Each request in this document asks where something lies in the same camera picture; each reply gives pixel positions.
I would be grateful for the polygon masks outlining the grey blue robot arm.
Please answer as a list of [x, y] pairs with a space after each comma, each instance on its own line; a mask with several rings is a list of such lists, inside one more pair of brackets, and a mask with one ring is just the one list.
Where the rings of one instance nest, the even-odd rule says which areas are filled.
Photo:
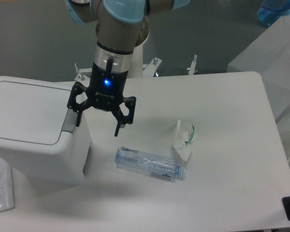
[[141, 35], [145, 16], [175, 10], [188, 0], [67, 0], [67, 9], [76, 24], [97, 21], [97, 46], [88, 87], [75, 82], [67, 107], [77, 113], [90, 108], [111, 112], [117, 120], [115, 136], [126, 124], [132, 124], [136, 97], [124, 97], [123, 91], [132, 55]]

